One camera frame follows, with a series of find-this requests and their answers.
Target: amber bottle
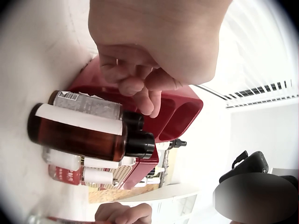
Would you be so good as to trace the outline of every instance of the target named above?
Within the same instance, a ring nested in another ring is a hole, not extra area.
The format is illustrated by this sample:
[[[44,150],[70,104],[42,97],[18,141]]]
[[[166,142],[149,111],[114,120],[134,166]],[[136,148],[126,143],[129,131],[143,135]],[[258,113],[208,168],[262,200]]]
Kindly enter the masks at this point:
[[[120,120],[39,103],[28,119],[34,143],[84,157],[119,162],[124,156],[150,158],[154,136],[143,131],[127,133]]]

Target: bottle label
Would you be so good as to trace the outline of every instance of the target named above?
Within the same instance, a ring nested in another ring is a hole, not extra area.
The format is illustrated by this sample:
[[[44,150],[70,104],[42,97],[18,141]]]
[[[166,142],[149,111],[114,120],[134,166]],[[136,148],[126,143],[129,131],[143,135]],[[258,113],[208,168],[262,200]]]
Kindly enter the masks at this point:
[[[49,104],[42,104],[37,109],[35,116],[71,126],[114,135],[122,135],[123,133],[123,123],[120,120],[108,119],[87,113],[68,110],[66,108],[56,107]]]
[[[68,219],[60,219],[56,217],[48,217],[48,219],[57,221],[61,224],[111,224],[108,221],[95,221],[95,222],[84,222],[84,221],[74,221],[74,220],[68,220]]]
[[[120,117],[121,104],[104,100],[97,96],[89,96],[85,93],[77,94],[59,91],[53,105],[109,119],[119,120]]]
[[[157,150],[167,150],[170,145],[170,142],[159,142],[156,143]]]
[[[73,171],[56,167],[56,177],[61,182],[79,185],[81,182],[81,169]]]
[[[60,91],[57,94],[58,97],[68,99],[68,100],[74,100],[76,101],[79,94],[71,93],[71,92],[65,92],[65,91]]]

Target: white plastic bottle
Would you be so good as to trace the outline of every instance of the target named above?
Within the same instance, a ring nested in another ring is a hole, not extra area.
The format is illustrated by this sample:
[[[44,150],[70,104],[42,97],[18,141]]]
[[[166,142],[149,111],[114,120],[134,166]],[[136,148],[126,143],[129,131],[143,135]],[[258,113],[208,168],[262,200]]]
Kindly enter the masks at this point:
[[[104,159],[81,157],[47,147],[43,148],[42,157],[48,164],[74,171],[80,169],[81,166],[117,169],[122,165],[132,166],[136,163],[136,158],[133,157],[124,157],[121,161],[115,162]]]

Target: finger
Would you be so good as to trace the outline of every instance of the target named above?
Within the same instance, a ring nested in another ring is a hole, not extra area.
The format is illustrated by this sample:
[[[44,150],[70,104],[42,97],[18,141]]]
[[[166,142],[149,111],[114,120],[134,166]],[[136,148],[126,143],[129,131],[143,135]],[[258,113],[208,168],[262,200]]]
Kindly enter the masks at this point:
[[[124,96],[133,96],[137,92],[140,92],[143,87],[143,80],[136,76],[126,78],[118,83],[118,90]]]
[[[94,215],[94,219],[106,221],[114,211],[122,207],[123,205],[119,202],[101,204]]]
[[[138,76],[144,80],[152,71],[152,67],[136,65],[135,70],[136,70],[136,76]]]
[[[146,87],[143,87],[140,92],[133,95],[133,99],[142,114],[150,115],[153,112],[154,105],[149,98],[149,92]]]
[[[111,222],[111,223],[114,223],[115,222],[115,219],[120,216],[121,214],[123,214],[126,210],[130,209],[130,206],[125,206],[123,205],[121,208],[115,210],[111,215],[110,217],[107,219],[107,221]]]
[[[144,81],[150,91],[177,90],[183,85],[167,74],[162,68],[153,70]]]
[[[148,204],[140,204],[129,208],[115,220],[116,224],[132,224],[136,221],[150,224],[152,221],[152,208]]]
[[[161,92],[162,91],[149,91],[149,98],[154,105],[154,110],[150,114],[150,118],[155,118],[159,115],[161,108]]]
[[[108,83],[118,83],[130,76],[128,69],[125,66],[117,65],[116,58],[99,53],[100,70]]]
[[[97,48],[104,55],[124,60],[134,65],[159,68],[152,56],[143,49],[125,45],[97,45]]]
[[[125,67],[131,76],[134,76],[136,74],[136,69],[135,69],[136,65],[128,63],[123,60],[118,60],[118,65]]]

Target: clear glass bottle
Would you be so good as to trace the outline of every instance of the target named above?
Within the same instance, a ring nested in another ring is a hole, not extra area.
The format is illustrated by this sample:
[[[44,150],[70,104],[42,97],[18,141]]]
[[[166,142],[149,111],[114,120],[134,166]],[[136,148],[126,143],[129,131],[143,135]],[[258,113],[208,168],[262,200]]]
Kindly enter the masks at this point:
[[[113,179],[111,172],[91,167],[81,167],[79,170],[73,171],[49,165],[48,173],[52,179],[72,185],[79,185],[81,182],[114,185],[117,181]]]
[[[124,156],[150,158],[154,136],[127,132],[120,120],[39,103],[29,115],[28,136],[34,143],[84,157],[119,162]]]
[[[48,103],[100,117],[122,120],[129,130],[142,130],[144,125],[142,114],[124,111],[120,103],[104,100],[97,96],[89,96],[85,93],[56,90],[50,96]]]
[[[42,157],[46,163],[68,170],[78,170],[80,166],[117,169],[122,165],[133,166],[136,163],[136,158],[133,157],[123,157],[121,161],[115,162],[103,159],[82,157],[61,152],[55,149],[50,149],[48,147],[43,147],[42,151]]]

